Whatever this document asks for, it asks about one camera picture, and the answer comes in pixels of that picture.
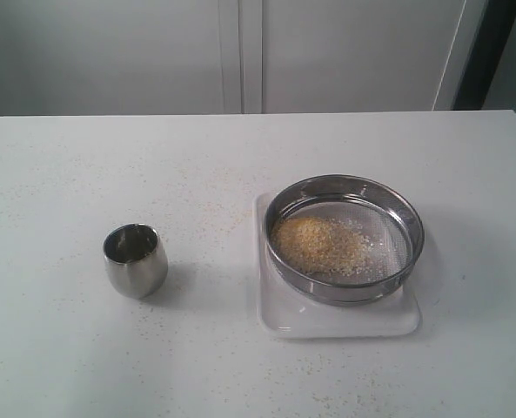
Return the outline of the yellow and white grains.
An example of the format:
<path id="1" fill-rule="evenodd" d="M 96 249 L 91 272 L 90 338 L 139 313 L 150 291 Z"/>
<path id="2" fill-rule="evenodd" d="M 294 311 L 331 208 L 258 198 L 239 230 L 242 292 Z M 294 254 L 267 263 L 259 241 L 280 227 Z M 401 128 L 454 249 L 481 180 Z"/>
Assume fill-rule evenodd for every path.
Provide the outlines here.
<path id="1" fill-rule="evenodd" d="M 319 217 L 291 218 L 272 229 L 272 246 L 279 258 L 307 275 L 362 273 L 372 242 L 343 221 Z"/>

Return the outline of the stainless steel cup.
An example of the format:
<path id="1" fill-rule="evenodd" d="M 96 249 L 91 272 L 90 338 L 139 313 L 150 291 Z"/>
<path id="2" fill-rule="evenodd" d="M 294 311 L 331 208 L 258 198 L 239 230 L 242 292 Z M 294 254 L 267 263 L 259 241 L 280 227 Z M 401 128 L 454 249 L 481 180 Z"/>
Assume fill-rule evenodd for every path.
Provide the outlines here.
<path id="1" fill-rule="evenodd" d="M 157 231 L 146 224 L 128 224 L 104 240 L 105 270 L 117 292 L 141 300 L 165 282 L 168 258 Z"/>

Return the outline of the round stainless steel sieve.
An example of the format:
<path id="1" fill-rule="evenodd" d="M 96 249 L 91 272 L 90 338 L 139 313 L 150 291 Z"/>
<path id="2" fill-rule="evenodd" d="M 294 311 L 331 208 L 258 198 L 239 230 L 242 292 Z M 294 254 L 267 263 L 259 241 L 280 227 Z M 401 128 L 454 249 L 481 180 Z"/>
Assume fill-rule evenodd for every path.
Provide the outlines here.
<path id="1" fill-rule="evenodd" d="M 272 229 L 300 217 L 348 223 L 371 242 L 366 270 L 351 277 L 303 274 L 284 263 L 272 246 Z M 399 193 L 377 181 L 344 174 L 300 180 L 278 192 L 265 211 L 265 245 L 272 264 L 290 287 L 328 305 L 365 304 L 400 289 L 411 275 L 425 243 L 416 209 Z"/>

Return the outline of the clear square glass tray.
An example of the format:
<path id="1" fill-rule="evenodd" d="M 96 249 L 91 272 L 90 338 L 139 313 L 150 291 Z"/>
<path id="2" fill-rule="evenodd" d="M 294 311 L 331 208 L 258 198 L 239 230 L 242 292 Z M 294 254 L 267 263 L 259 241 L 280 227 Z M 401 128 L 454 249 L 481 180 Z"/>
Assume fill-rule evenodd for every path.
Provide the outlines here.
<path id="1" fill-rule="evenodd" d="M 318 303 L 281 278 L 266 251 L 263 221 L 273 195 L 253 201 L 253 284 L 258 322 L 270 335 L 288 340 L 397 337 L 413 333 L 421 323 L 419 304 L 410 286 L 370 304 L 335 307 Z"/>

